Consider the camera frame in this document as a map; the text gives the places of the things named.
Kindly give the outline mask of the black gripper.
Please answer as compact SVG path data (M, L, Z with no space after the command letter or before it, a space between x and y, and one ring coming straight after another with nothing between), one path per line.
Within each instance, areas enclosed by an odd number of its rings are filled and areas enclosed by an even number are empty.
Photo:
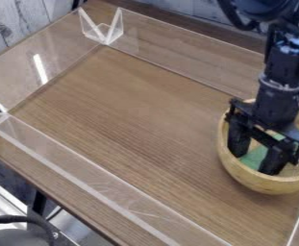
M275 81L262 75L258 82L254 101L232 98L224 116L228 124L227 148L235 158L247 153L250 142L263 139L266 135L280 134L299 142L299 128L294 123L299 113L299 78ZM274 146L267 151L258 171L275 176L290 159L291 150Z

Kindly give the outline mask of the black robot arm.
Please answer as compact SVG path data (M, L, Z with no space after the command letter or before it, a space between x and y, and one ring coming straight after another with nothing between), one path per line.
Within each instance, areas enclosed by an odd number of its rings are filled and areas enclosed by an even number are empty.
M233 26L251 31L268 24L264 70L254 101L229 100L227 148L242 157L256 140L267 153L258 171L276 175L299 162L299 0L216 0Z

